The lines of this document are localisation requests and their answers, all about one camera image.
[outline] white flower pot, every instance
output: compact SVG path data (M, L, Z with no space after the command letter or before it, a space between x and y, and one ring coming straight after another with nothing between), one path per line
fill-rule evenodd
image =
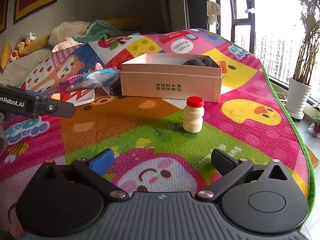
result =
M303 109L311 94L311 86L304 85L294 79L289 79L289 93L285 108L289 111L292 117L302 116Z

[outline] potted plant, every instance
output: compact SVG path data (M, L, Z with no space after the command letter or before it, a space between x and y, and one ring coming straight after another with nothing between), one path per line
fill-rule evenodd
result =
M320 114L317 114L314 118L313 121L315 122L315 126L313 127L313 130L315 131L316 134L320 133Z
M289 79L289 93L285 108L297 119L303 118L303 108L311 93L311 75L320 46L320 0L300 0L301 20L305 37L299 50L294 75Z

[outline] colorful foam mat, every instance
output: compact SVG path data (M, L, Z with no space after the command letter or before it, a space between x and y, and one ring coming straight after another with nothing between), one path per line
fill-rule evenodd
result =
M315 181L297 129L270 85L260 60L224 38L202 29L161 35L129 35L90 42L53 53L41 61L22 88L58 92L67 78L88 72L97 62L117 66L143 53L209 55L222 68L219 103L205 102L201 132L182 128L185 100L107 96L78 106L70 118L17 117L4 124L9 145L0 156L0 227L7 211L46 159L69 164L113 149L114 165L104 177L123 190L196 191L220 178L211 165L219 148L257 164L279 159L309 201Z

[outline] pink basket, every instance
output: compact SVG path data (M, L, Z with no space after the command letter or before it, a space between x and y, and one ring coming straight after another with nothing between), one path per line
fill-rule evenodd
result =
M80 76L82 76L82 75L83 75L83 74L75 75L75 76L72 76L72 77L67 78L67 80L69 81L69 83L70 83L71 85L73 85L73 82L74 82L78 77L80 77Z

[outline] red bottle cap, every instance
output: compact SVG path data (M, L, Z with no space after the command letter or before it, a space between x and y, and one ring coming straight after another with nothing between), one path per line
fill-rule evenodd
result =
M188 97L187 106L198 108L204 106L204 102L200 97Z

